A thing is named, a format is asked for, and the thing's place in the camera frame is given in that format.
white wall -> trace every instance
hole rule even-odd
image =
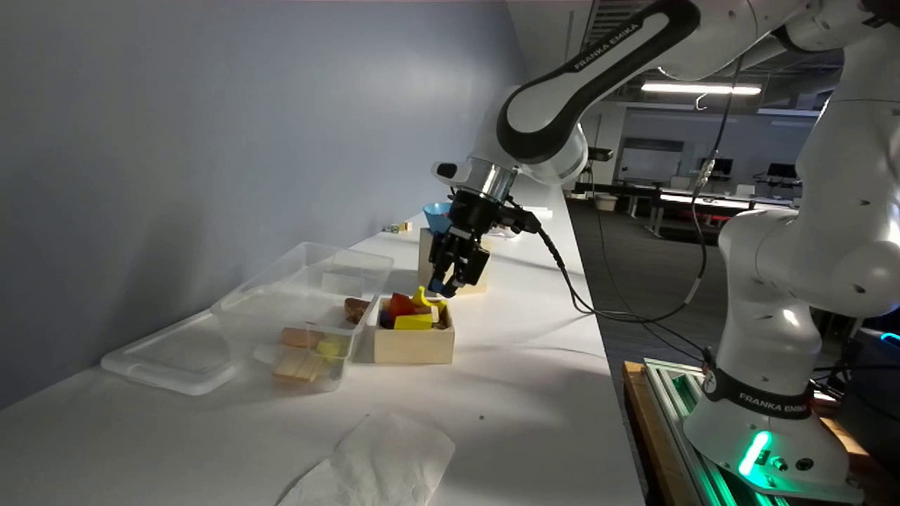
[[[719,111],[647,111],[629,110],[623,138],[684,141],[681,172],[692,174],[709,153]],[[809,118],[732,114],[719,156],[732,156],[732,183],[750,183],[768,162],[793,162],[809,134]]]
[[[522,75],[501,1],[0,1],[0,406],[296,240],[445,197]]]

ceiling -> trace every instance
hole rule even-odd
[[[651,0],[507,0],[519,51],[528,72],[543,75],[571,59],[580,46],[601,38],[615,25],[629,18],[639,7]],[[778,52],[768,62],[739,70],[737,80],[763,84],[760,98],[737,98],[737,110],[799,110],[816,111],[827,100],[829,89],[840,75],[840,52]],[[609,98],[629,100],[639,107],[692,107],[698,98],[660,98],[642,91],[643,77],[660,77],[658,70],[642,72],[639,77],[619,87]],[[712,75],[709,80],[732,80],[733,67]],[[705,98],[698,107],[725,107],[725,100]]]

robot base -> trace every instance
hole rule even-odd
[[[799,498],[820,503],[862,503],[862,492],[843,482],[843,447],[816,415],[777,423],[768,415],[744,415],[743,406],[733,406],[732,415],[737,419],[732,419],[733,423],[725,423],[725,413],[716,405],[715,415],[719,420],[715,420],[702,413],[705,394],[701,388],[701,367],[660,360],[643,360],[643,364],[681,461],[692,475],[692,485],[705,503],[786,506],[786,500]]]

green light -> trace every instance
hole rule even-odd
[[[739,475],[750,475],[750,468],[754,468],[754,464],[757,464],[757,458],[760,458],[760,451],[768,447],[768,439],[770,439],[770,432],[768,430],[760,430],[757,436],[754,436],[754,443],[750,443],[750,450],[743,454],[743,461],[739,461]]]

ceiling light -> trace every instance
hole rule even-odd
[[[757,84],[695,84],[695,80],[643,80],[642,91],[681,91],[681,96],[760,96]]]

